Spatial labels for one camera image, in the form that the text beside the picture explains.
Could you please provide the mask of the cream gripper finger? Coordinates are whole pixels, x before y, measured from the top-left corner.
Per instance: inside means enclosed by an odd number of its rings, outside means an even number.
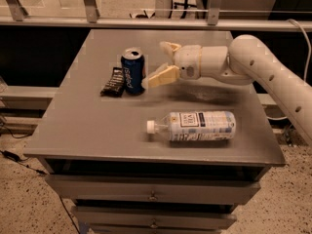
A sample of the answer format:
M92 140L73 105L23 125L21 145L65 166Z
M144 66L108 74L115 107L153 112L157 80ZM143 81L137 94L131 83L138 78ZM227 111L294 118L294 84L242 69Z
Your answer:
M175 82L180 77L179 68L167 63L159 66L154 72L147 75L141 82L144 89L154 88Z
M177 43L162 41L159 43L161 51L167 55L171 61L175 60L175 52L178 51L181 46Z

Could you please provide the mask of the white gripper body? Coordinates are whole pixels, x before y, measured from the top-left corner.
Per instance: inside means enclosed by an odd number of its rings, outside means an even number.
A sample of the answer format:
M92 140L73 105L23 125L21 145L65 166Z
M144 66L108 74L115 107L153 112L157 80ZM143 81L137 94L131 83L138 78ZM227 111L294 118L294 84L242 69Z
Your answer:
M179 68L180 77L186 80L200 78L200 54L202 47L199 45L182 46L174 54L174 64Z

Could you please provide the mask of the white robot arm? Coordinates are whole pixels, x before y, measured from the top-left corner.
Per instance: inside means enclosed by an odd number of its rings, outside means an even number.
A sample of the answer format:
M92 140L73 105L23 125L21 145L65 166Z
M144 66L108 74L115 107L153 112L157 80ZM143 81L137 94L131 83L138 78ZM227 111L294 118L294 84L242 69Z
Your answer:
M238 36L227 47L162 42L160 48L172 62L162 64L143 78L145 89L204 77L232 85L257 82L312 145L312 87L285 67L256 37Z

